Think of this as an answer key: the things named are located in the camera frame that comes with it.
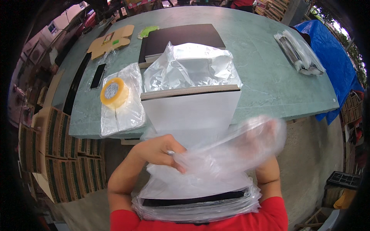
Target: person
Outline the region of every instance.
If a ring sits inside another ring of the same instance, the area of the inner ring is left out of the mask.
[[[229,8],[253,13],[253,2],[254,0],[233,0],[229,3]]]
[[[167,165],[181,173],[185,169],[167,155],[171,150],[183,153],[186,149],[172,135],[149,139],[135,145],[116,168],[108,182],[111,231],[211,231],[211,230],[287,230],[288,217],[280,190],[280,170],[275,156],[259,165],[256,170],[257,186],[261,189],[261,207],[258,213],[237,215],[206,224],[177,224],[163,221],[140,220],[131,207],[131,192],[146,162]]]

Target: red shirt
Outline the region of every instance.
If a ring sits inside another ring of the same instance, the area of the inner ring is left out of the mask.
[[[233,0],[233,4],[231,4],[231,9],[235,9],[235,5],[237,6],[251,6],[253,5],[254,0]]]
[[[284,201],[281,197],[271,197],[261,203],[259,213],[247,213],[211,222],[208,225],[195,226],[193,224],[176,224],[163,221],[140,220],[136,213],[128,210],[116,210],[110,215],[111,231],[216,231],[216,230],[240,230],[240,231],[280,231],[288,230],[288,216]]]

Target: smartphone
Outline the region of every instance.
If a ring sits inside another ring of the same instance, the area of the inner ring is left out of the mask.
[[[94,89],[94,88],[99,87],[100,79],[101,79],[101,77],[102,77],[102,75],[103,75],[105,65],[106,65],[106,64],[101,64],[101,65],[99,65],[99,66],[98,66],[98,68],[96,69],[96,72],[95,72],[94,78],[92,79],[92,83],[91,83],[91,85],[90,85],[90,89]]]

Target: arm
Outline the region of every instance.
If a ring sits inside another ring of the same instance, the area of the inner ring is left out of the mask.
[[[108,182],[108,202],[110,211],[129,210],[131,208],[131,192],[138,175],[146,162],[168,165],[184,173],[167,151],[182,153],[186,149],[172,135],[153,138],[135,145],[122,163],[114,170]]]
[[[270,197],[282,197],[280,188],[280,170],[275,156],[270,157],[256,168],[257,186],[261,189],[262,197],[259,202]]]

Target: black crate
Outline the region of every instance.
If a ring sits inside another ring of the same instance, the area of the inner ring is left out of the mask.
[[[334,171],[326,180],[326,184],[357,190],[361,182],[359,175]]]

